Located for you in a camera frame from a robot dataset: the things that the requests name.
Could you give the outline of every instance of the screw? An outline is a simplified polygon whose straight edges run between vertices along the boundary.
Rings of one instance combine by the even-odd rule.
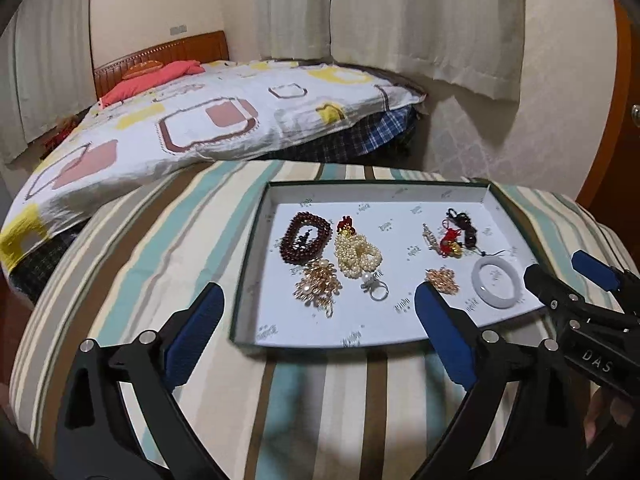
[[[497,335],[493,330],[485,330],[482,332],[482,339],[487,341],[488,343],[497,343],[500,339],[500,336]]]
[[[558,343],[556,343],[553,339],[545,339],[545,348],[550,352],[555,352],[558,350]]]
[[[138,341],[140,341],[143,345],[148,345],[156,340],[156,333],[153,330],[145,330],[140,336],[138,336]]]
[[[93,339],[85,339],[80,343],[80,351],[81,352],[89,352],[94,347]]]

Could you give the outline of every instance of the tray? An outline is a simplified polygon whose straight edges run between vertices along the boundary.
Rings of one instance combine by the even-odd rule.
[[[427,269],[445,266],[455,272],[459,293],[444,295],[450,306],[466,310],[478,326],[521,316],[542,305],[524,289],[516,305],[489,306],[478,298],[471,270],[480,255],[464,251],[460,259],[443,258],[422,237],[427,224],[438,240],[448,208],[467,212],[478,229],[478,248],[503,251],[520,279],[537,263],[490,184],[459,182],[372,182],[366,180],[271,182],[255,215],[234,304],[230,339],[252,348],[336,349],[388,346],[427,339],[414,312],[414,292]],[[334,263],[335,227],[348,215],[353,227],[382,252],[378,275],[388,298],[373,301],[353,280],[337,271],[342,284],[333,317],[293,297],[302,266],[286,264],[279,245],[296,213],[309,211],[326,219],[334,232],[322,257]],[[481,271],[482,282],[497,296],[511,297],[513,286],[494,266]]]

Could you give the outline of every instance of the headboard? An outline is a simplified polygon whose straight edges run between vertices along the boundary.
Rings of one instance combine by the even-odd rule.
[[[222,30],[199,34],[180,40],[169,41],[128,56],[111,61],[94,69],[95,93],[98,99],[116,86],[129,68],[136,63],[154,59],[163,63],[171,63],[183,59],[197,59],[202,63],[210,63],[219,59],[229,59],[225,33]]]

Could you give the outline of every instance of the wooden door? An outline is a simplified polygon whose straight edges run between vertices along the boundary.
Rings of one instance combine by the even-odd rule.
[[[602,141],[577,201],[618,234],[640,267],[640,33],[618,1],[614,4],[616,81]],[[635,119],[634,105],[639,105]]]

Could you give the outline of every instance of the red pillow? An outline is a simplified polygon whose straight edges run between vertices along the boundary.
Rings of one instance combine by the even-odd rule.
[[[163,66],[157,72],[135,77],[128,81],[120,81],[100,98],[100,108],[104,109],[118,101],[124,101],[150,88],[178,79],[183,75],[194,75],[202,72],[204,72],[204,69],[200,66],[199,61],[174,61],[167,66]]]
[[[138,77],[139,75],[151,74],[152,72],[157,72],[164,66],[164,63],[161,61],[154,61],[150,59],[149,61],[143,61],[142,63],[136,63],[134,66],[129,68],[123,75],[122,80],[126,81],[127,79],[133,79],[134,77]]]

